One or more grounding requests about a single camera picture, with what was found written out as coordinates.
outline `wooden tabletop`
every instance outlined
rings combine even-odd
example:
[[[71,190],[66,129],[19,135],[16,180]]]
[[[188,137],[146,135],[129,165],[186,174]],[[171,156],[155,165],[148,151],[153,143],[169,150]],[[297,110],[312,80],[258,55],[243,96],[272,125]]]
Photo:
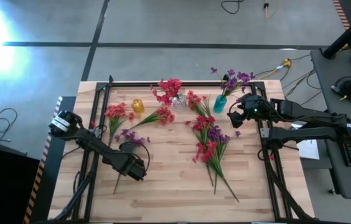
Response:
[[[284,99],[279,80],[265,81],[268,99]],[[88,126],[96,82],[81,82],[74,112],[83,119],[84,126]],[[212,109],[215,97],[221,94],[218,87],[186,87],[181,92],[193,90],[196,94],[211,95]],[[137,119],[123,123],[120,129],[130,128],[156,110],[160,104],[153,97],[149,88],[111,88],[109,105],[125,102],[128,111],[131,101],[142,99],[145,112]],[[225,108],[235,102],[236,98],[228,97]],[[98,104],[97,121],[100,117],[101,103]],[[116,194],[113,194],[118,173],[111,166],[103,164],[101,158],[95,182],[95,191],[91,209],[91,222],[250,222],[274,221],[269,197],[268,181],[264,169],[264,162],[257,158],[260,150],[260,138],[254,121],[246,121],[234,129],[225,113],[213,113],[216,124],[224,134],[231,136],[227,150],[221,163],[225,178],[239,199],[233,198],[226,185],[218,180],[217,193],[213,194],[213,187],[203,163],[192,162],[196,154],[197,138],[185,121],[195,120],[196,114],[185,109],[175,114],[175,121],[162,126],[161,124],[145,124],[135,129],[137,137],[150,137],[146,143],[151,154],[151,165],[147,176],[142,182],[130,177],[121,176]],[[277,126],[288,127],[290,124],[279,123]],[[241,132],[236,137],[235,131]],[[103,135],[103,142],[108,142],[108,132]],[[117,142],[111,147],[116,149]],[[76,148],[74,141],[66,143],[64,153]],[[146,152],[138,148],[136,153],[147,160]],[[314,216],[306,180],[302,170],[299,154],[296,150],[283,148],[280,150],[286,185],[297,203],[307,214]],[[55,187],[49,217],[60,213],[73,195],[73,180],[80,169],[83,150],[79,149],[67,155],[61,163],[60,172]],[[279,208],[284,216],[281,194],[277,191]]]

